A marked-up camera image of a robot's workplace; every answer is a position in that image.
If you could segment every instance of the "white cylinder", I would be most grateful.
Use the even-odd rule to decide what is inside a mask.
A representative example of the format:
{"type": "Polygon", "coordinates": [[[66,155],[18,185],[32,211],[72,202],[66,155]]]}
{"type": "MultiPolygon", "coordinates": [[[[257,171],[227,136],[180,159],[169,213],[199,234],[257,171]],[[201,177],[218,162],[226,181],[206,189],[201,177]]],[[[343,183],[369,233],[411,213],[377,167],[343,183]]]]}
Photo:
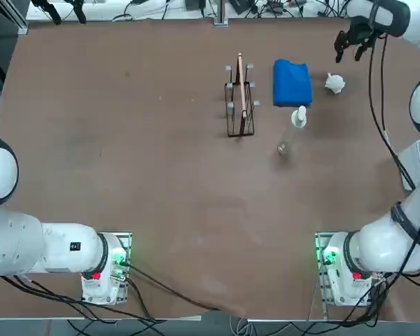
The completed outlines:
{"type": "Polygon", "coordinates": [[[44,250],[39,220],[0,208],[0,276],[28,272],[44,250]]]}
{"type": "Polygon", "coordinates": [[[103,243],[90,226],[75,223],[43,223],[45,248],[31,273],[80,273],[96,268],[103,243]]]}

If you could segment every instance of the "metal rack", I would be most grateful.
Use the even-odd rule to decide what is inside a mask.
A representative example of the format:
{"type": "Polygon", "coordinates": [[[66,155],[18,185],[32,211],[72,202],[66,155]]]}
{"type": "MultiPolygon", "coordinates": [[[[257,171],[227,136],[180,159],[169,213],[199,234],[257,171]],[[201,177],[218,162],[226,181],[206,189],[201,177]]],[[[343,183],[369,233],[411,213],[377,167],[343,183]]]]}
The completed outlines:
{"type": "Polygon", "coordinates": [[[260,105],[259,101],[252,100],[252,89],[254,82],[247,81],[248,70],[252,69],[252,64],[247,64],[243,69],[242,54],[238,54],[237,72],[235,80],[232,80],[232,67],[227,65],[225,70],[230,73],[229,82],[224,84],[225,94],[225,118],[227,121],[227,136],[248,137],[255,134],[255,125],[253,121],[254,109],[260,105]],[[235,106],[235,90],[239,88],[241,95],[241,110],[235,106]]]}

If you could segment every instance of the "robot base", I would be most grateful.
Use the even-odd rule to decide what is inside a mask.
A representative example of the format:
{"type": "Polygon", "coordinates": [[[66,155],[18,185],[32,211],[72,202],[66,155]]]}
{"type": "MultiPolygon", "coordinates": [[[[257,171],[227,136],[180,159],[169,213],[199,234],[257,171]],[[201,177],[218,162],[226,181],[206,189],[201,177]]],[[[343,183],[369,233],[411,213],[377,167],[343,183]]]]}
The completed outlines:
{"type": "Polygon", "coordinates": [[[97,305],[116,305],[127,301],[127,267],[117,262],[130,262],[132,234],[130,232],[100,232],[108,244],[108,258],[103,272],[92,279],[81,276],[82,300],[97,305]]]}
{"type": "MultiPolygon", "coordinates": [[[[344,240],[347,232],[320,232],[316,234],[316,252],[319,266],[319,281],[324,301],[336,306],[355,306],[370,289],[372,277],[361,279],[345,263],[344,240]]],[[[367,306],[369,297],[359,302],[358,306],[367,306]]]]}

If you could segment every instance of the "table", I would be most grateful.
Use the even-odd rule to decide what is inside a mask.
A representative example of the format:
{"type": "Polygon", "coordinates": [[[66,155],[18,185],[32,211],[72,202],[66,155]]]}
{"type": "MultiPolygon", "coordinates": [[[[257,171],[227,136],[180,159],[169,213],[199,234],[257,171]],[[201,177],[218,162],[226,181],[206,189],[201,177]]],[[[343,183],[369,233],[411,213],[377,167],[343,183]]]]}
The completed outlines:
{"type": "MultiPolygon", "coordinates": [[[[21,169],[7,207],[41,221],[130,230],[133,262],[200,302],[252,319],[307,319],[317,273],[314,233],[361,228],[404,198],[372,123],[368,57],[354,62],[349,49],[335,63],[333,42],[348,24],[31,26],[17,43],[0,105],[0,137],[21,169]],[[254,65],[253,96],[262,104],[255,136],[241,140],[224,135],[223,96],[225,65],[234,66],[239,51],[254,65]],[[272,65],[280,57],[306,62],[314,90],[289,161],[276,145],[292,109],[272,105],[272,65]],[[346,81],[337,96],[323,87],[328,72],[346,81]]],[[[419,79],[420,50],[391,39],[386,124],[398,151],[418,137],[407,106],[419,79]]],[[[53,291],[81,294],[77,274],[37,279],[53,291]]],[[[134,279],[156,316],[203,312],[134,279]]],[[[323,316],[317,294],[311,319],[323,316]]],[[[141,314],[132,296],[118,308],[141,314]]],[[[0,317],[53,316],[76,315],[0,281],[0,317]]],[[[420,321],[420,288],[399,281],[380,318],[420,321]]]]}

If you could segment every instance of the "small white object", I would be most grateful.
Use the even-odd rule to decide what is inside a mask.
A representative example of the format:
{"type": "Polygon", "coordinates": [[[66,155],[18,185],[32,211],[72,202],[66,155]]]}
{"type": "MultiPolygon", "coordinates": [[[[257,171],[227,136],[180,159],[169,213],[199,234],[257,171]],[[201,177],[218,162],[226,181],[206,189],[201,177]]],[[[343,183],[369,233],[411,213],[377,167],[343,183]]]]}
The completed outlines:
{"type": "Polygon", "coordinates": [[[332,90],[335,95],[337,95],[345,87],[345,82],[341,76],[329,73],[327,81],[325,82],[325,87],[332,90]]]}
{"type": "Polygon", "coordinates": [[[307,124],[307,108],[305,106],[299,107],[291,114],[291,122],[297,128],[303,128],[307,124]]]}

